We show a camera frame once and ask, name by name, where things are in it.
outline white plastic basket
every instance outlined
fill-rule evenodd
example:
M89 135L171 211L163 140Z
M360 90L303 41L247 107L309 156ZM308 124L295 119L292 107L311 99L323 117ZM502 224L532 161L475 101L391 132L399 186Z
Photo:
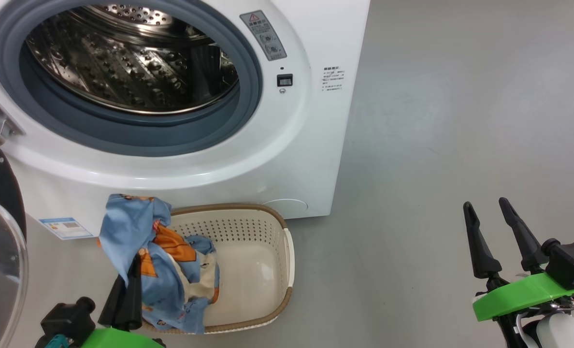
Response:
M216 247L218 301L205 310L205 333L225 333L270 324L291 298L294 251L285 220L256 204L217 204L172 213L169 227L182 236L202 235ZM159 331L148 322L146 330Z

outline stainless steel drum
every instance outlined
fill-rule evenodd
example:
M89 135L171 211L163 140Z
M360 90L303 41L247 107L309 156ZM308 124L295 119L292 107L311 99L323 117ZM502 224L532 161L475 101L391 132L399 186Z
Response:
M220 100L238 82L230 58L212 38L149 7L77 7L42 22L26 42L66 89L128 113L192 112Z

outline washing machine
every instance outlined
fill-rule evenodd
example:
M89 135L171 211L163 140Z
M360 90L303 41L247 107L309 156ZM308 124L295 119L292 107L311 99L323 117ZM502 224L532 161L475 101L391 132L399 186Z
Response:
M26 213L79 236L113 193L329 214L368 8L0 0L0 148Z

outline gray floor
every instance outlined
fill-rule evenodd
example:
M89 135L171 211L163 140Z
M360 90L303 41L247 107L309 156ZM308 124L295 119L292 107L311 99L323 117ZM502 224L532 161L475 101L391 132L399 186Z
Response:
M500 196L541 241L574 241L574 0L373 0L332 215L289 223L289 307L265 328L165 342L503 347L471 310L484 281L461 211L474 203L512 279L520 257ZM93 240L41 230L29 252L15 348L37 340L56 302L101 306L115 276Z

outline basket rim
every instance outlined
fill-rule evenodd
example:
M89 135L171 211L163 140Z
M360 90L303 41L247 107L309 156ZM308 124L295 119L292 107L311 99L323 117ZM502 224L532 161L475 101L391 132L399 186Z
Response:
M247 204L247 203L223 203L223 204L208 204L208 205L198 205L196 207L186 207L179 208L172 211L172 216L190 214L194 212L207 212L207 211L231 211L231 210L252 210L252 211L263 211L272 215L278 223L280 223L281 228L287 228L287 222L280 214L265 205L260 204Z
M172 211L172 216L184 215L184 214L191 214L195 212L207 212L207 211L229 211L229 210L255 210L255 211L263 211L267 212L272 215L278 223L280 223L281 228L287 233L289 233L289 229L287 228L287 223L285 222L284 218L280 216L278 212L270 207L266 207L265 205L260 204L249 204L249 203L221 203L221 204L208 204L208 205L198 205L196 207L186 207L186 208L179 208L174 209ZM214 326L206 326L205 333L220 333L223 331L238 331L244 330L249 328L250 326L258 326L276 319L283 310L289 304L289 300L291 299L291 294L293 292L293 286L289 286L285 291L285 297L283 297L283 301L279 304L278 307L272 313L266 315L265 317L261 317L258 319L252 319L247 321L240 321L234 322L232 324L222 324L222 325L214 325ZM143 319L143 326L144 329L150 330L155 333L174 333L172 330L176 331L176 334L186 334L185 332L178 330L178 329L169 329L166 331L157 330L153 325Z

